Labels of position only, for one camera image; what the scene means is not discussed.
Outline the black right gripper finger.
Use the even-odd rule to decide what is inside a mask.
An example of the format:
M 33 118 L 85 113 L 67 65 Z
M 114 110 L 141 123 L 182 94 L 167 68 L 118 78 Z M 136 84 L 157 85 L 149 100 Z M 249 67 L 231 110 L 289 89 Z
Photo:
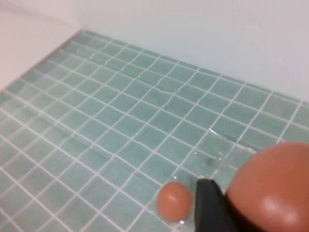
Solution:
M 196 232 L 238 231 L 225 196 L 214 180 L 197 180 L 194 224 Z

